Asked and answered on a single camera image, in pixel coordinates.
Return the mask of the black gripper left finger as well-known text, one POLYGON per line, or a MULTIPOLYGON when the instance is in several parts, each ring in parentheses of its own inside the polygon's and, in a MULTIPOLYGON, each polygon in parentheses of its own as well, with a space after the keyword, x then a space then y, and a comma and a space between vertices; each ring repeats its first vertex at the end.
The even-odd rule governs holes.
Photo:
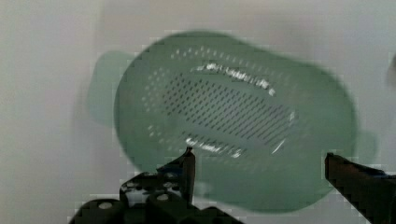
POLYGON ((190 203, 195 180, 195 156, 192 147, 157 168, 155 172, 143 172, 120 186, 120 200, 127 206, 145 203, 150 194, 171 192, 190 203))

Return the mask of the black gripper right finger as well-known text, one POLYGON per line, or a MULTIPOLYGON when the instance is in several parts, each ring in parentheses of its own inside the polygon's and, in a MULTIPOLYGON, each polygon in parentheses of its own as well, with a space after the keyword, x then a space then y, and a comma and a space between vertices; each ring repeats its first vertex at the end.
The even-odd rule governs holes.
POLYGON ((325 177, 371 224, 396 223, 396 178, 328 153, 325 177))

